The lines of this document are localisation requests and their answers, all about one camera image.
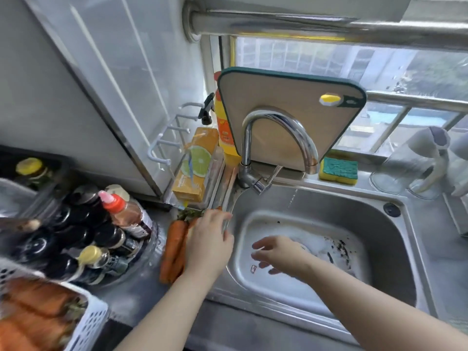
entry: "stainless steel sink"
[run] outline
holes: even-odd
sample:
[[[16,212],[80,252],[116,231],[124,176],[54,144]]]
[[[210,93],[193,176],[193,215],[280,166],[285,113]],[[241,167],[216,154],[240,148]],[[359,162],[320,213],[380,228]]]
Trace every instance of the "stainless steel sink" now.
[[[356,343],[309,286],[284,274],[269,275],[250,257],[253,242],[286,235],[361,281],[429,312],[404,197],[282,177],[261,195],[231,187],[225,206],[233,213],[227,229],[235,235],[234,252],[209,299]],[[384,212],[388,202],[401,216]]]

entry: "carrot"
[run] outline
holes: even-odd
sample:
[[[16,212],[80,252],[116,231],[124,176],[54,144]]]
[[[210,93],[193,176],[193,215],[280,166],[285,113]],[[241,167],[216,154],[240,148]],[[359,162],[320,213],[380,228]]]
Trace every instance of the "carrot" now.
[[[23,277],[10,279],[7,291],[11,300],[49,318],[64,315],[67,305],[78,297],[61,285]]]
[[[73,332],[70,322],[43,317],[12,301],[3,301],[2,305],[9,312],[8,319],[41,350],[59,350],[62,341]]]
[[[0,320],[1,351],[41,351],[9,319]]]
[[[187,230],[187,234],[184,237],[184,242],[182,244],[182,248],[180,249],[179,255],[177,255],[177,258],[175,259],[174,263],[172,264],[171,271],[169,273],[170,283],[174,283],[175,280],[184,271],[184,268],[185,268],[185,247],[187,245],[187,240],[192,235],[193,227],[195,226],[195,223],[196,223],[197,220],[198,220],[198,218],[193,218],[190,221],[189,228]]]
[[[162,256],[161,271],[159,274],[159,281],[161,283],[169,283],[169,275],[171,267],[177,258],[182,245],[184,237],[187,232],[188,224],[183,220],[174,220],[167,231],[166,248]]]

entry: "green cutting board rim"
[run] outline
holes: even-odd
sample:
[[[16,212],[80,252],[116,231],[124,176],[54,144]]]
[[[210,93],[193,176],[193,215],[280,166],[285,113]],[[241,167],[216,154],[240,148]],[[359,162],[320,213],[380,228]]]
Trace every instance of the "green cutting board rim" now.
[[[340,135],[336,138],[336,140],[332,143],[332,145],[326,150],[324,155],[319,158],[319,162],[323,159],[323,157],[330,151],[331,148],[336,144],[336,142],[341,138],[341,136],[346,132],[346,130],[349,128],[349,125],[353,123],[354,119],[358,116],[358,114],[362,111],[364,106],[367,103],[367,93],[364,88],[360,86],[360,84],[354,80],[349,80],[347,78],[332,78],[329,76],[317,76],[317,75],[307,75],[307,74],[297,74],[294,72],[284,72],[284,71],[273,71],[273,70],[263,70],[263,69],[254,69],[254,68],[245,68],[242,66],[232,66],[227,69],[222,70],[221,74],[218,77],[217,85],[218,85],[218,90],[219,90],[219,95],[221,96],[221,101],[224,104],[224,99],[223,99],[223,93],[221,91],[221,87],[219,86],[219,83],[221,79],[223,78],[224,75],[229,74],[231,72],[240,72],[240,73],[245,73],[245,74],[253,74],[253,75],[266,75],[266,76],[272,76],[272,77],[279,77],[279,78],[289,78],[293,80],[306,80],[306,81],[312,81],[312,82],[321,82],[321,83],[326,83],[326,84],[338,84],[338,85],[348,85],[352,88],[355,88],[359,90],[362,93],[362,100],[364,101],[364,104],[362,107],[359,108],[359,110],[356,112],[353,118],[348,122],[348,124],[344,127],[344,129],[341,131]],[[226,112],[226,118],[227,122],[229,123],[229,129],[231,129],[232,133],[232,127],[231,127],[231,122],[229,120],[229,115],[227,113],[226,107],[224,107],[224,110]],[[233,136],[233,141],[234,141],[234,146],[237,152],[237,155],[242,156],[241,153],[239,153],[237,143],[234,139]]]

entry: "person's left hand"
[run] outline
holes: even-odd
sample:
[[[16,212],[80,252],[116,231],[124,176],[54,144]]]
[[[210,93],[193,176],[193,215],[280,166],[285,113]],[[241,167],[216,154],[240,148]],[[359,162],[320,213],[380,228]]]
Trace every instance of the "person's left hand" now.
[[[234,236],[221,231],[223,221],[231,217],[231,213],[212,209],[198,219],[187,241],[184,273],[196,274],[214,283],[233,251]]]

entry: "orange label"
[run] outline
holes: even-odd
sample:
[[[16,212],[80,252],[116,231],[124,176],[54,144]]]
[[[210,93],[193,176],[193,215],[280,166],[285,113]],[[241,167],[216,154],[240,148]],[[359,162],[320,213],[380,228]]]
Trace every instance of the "orange label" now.
[[[218,130],[219,130],[219,139],[225,144],[234,145],[233,135],[231,133],[231,128],[229,127],[229,122],[226,119],[218,119]]]

